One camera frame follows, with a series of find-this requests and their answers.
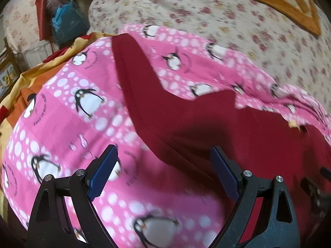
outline red fabric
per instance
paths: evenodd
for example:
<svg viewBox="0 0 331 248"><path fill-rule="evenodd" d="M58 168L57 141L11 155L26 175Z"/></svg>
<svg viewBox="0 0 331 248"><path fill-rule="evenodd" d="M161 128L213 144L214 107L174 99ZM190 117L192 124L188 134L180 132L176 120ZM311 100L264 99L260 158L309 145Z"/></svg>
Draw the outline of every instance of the red fabric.
<svg viewBox="0 0 331 248"><path fill-rule="evenodd" d="M0 108L0 123L7 117L8 109L5 106Z"/></svg>
<svg viewBox="0 0 331 248"><path fill-rule="evenodd" d="M52 28L47 16L46 5L47 0L36 0L40 40L49 40L49 38L52 36Z"/></svg>
<svg viewBox="0 0 331 248"><path fill-rule="evenodd" d="M261 178L284 177L301 235L312 229L310 200L300 188L300 180L308 176L320 187L331 189L319 175L322 166L331 168L331 148L315 127L308 125L308 132L300 132L289 128L277 113L236 109L234 91L210 93L194 101L181 99L162 88L133 37L113 37L112 48L134 127L159 159L221 194L209 161L211 147L219 145L243 170ZM254 211L252 219L257 216ZM253 227L249 223L247 231L252 232Z"/></svg>

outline metal screw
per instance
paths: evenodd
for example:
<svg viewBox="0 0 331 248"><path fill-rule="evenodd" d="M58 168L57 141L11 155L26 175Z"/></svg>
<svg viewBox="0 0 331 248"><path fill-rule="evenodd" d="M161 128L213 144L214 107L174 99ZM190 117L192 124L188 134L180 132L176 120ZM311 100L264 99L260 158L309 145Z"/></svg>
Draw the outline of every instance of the metal screw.
<svg viewBox="0 0 331 248"><path fill-rule="evenodd" d="M283 177L281 177L280 175L277 175L276 176L276 180L278 181L278 182L283 182L284 181L284 178Z"/></svg>
<svg viewBox="0 0 331 248"><path fill-rule="evenodd" d="M85 173L85 170L83 170L83 169L79 169L76 171L77 176L82 176L84 173Z"/></svg>
<svg viewBox="0 0 331 248"><path fill-rule="evenodd" d="M247 176L247 177L251 177L252 172L250 170L244 170L244 175Z"/></svg>
<svg viewBox="0 0 331 248"><path fill-rule="evenodd" d="M50 174L46 175L44 180L48 182L50 179L52 179L52 176Z"/></svg>

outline cartoon penguin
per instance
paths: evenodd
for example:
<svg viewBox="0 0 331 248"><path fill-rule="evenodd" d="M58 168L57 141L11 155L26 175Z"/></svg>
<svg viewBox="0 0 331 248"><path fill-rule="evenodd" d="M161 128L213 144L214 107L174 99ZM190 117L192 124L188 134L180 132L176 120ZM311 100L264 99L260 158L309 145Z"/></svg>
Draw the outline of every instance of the cartoon penguin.
<svg viewBox="0 0 331 248"><path fill-rule="evenodd" d="M48 157L48 155L42 154L31 158L31 166L39 183L41 183L44 177L48 174L52 174L57 178L61 170L59 165L45 159L45 157Z"/></svg>
<svg viewBox="0 0 331 248"><path fill-rule="evenodd" d="M89 49L87 49L87 51L85 52L80 52L78 53L76 56L74 56L71 60L73 65L82 65L86 59L87 59L87 52L89 51Z"/></svg>
<svg viewBox="0 0 331 248"><path fill-rule="evenodd" d="M167 248L173 242L179 222L176 219L148 215L137 218L133 228L145 247Z"/></svg>
<svg viewBox="0 0 331 248"><path fill-rule="evenodd" d="M273 109L272 107L269 107L269 106L262 106L261 108L262 110L264 111L268 111L268 112L276 112L275 109Z"/></svg>
<svg viewBox="0 0 331 248"><path fill-rule="evenodd" d="M87 243L87 239L81 229L73 229L73 232L75 233L77 240Z"/></svg>
<svg viewBox="0 0 331 248"><path fill-rule="evenodd" d="M168 67L172 70L177 71L182 65L182 61L178 56L178 48L176 48L176 51L174 53L169 53L167 57L162 57L167 61Z"/></svg>
<svg viewBox="0 0 331 248"><path fill-rule="evenodd" d="M209 55L211 56L211 58L216 58L219 60L222 60L225 52L226 52L226 48L223 48L217 44L214 43L208 43L206 45L206 50L208 51Z"/></svg>
<svg viewBox="0 0 331 248"><path fill-rule="evenodd" d="M79 89L75 93L76 99L76 110L79 112L79 108L86 113L89 118L98 110L101 103L104 102L104 99L99 95L96 95L92 91L95 89Z"/></svg>
<svg viewBox="0 0 331 248"><path fill-rule="evenodd" d="M120 173L121 173L121 161L119 158L117 158L117 162L115 163L115 166L108 177L108 181L112 181L112 182L115 181L118 177L120 177Z"/></svg>
<svg viewBox="0 0 331 248"><path fill-rule="evenodd" d="M147 25L143 28L143 33L146 37L155 37L158 33L159 26L156 25Z"/></svg>
<svg viewBox="0 0 331 248"><path fill-rule="evenodd" d="M190 89L191 89L193 95L196 97L211 93L213 91L213 88L211 85L204 84L204 83L195 84L194 86L190 86Z"/></svg>
<svg viewBox="0 0 331 248"><path fill-rule="evenodd" d="M9 180L8 180L8 175L7 175L7 170L6 170L6 166L2 164L2 168L5 172L5 176L4 176L4 184L6 188L9 188Z"/></svg>
<svg viewBox="0 0 331 248"><path fill-rule="evenodd" d="M31 116L31 114L34 112L34 108L36 105L36 98L37 98L37 94L36 93L31 93L28 98L27 101L31 101L28 105L28 107L26 108L23 117L24 118L28 118L29 116Z"/></svg>
<svg viewBox="0 0 331 248"><path fill-rule="evenodd" d="M296 110L293 104L284 104L284 106L286 106L291 111L292 114L295 113Z"/></svg>
<svg viewBox="0 0 331 248"><path fill-rule="evenodd" d="M244 94L245 94L242 85L236 83L236 84L234 84L234 85L231 85L231 87L232 87L236 92L240 93L241 95L244 95Z"/></svg>

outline floral bedspread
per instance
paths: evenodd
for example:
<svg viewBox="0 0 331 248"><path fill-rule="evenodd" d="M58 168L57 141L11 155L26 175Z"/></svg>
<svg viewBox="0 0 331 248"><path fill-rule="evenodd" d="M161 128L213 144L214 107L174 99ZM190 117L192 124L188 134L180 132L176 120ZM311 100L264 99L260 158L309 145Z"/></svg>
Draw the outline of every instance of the floral bedspread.
<svg viewBox="0 0 331 248"><path fill-rule="evenodd" d="M89 20L90 32L144 23L203 36L243 52L278 84L300 86L331 112L331 24L318 13L319 37L254 0L94 0Z"/></svg>

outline pink blanket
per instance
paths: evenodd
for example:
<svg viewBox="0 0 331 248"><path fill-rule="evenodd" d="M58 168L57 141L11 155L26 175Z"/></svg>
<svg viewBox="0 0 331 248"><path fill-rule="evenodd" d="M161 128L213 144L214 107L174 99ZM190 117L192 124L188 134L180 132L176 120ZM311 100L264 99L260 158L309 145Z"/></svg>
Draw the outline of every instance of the pink blanket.
<svg viewBox="0 0 331 248"><path fill-rule="evenodd" d="M236 107L274 111L286 120L312 124L330 143L330 119L321 104L298 87L278 87L242 53L166 27L130 24L123 32L141 45L164 89L174 95L193 100L234 89ZM142 232L158 247L208 247L224 224L223 203L208 188L160 161L142 142L128 116L114 66L111 40L101 38L31 98L3 161L3 187L13 211L27 227L47 174L70 176L115 144L120 163L93 205L117 245L143 247L136 234ZM72 201L66 201L77 235L84 239ZM136 218L147 218L150 227L133 225Z"/></svg>

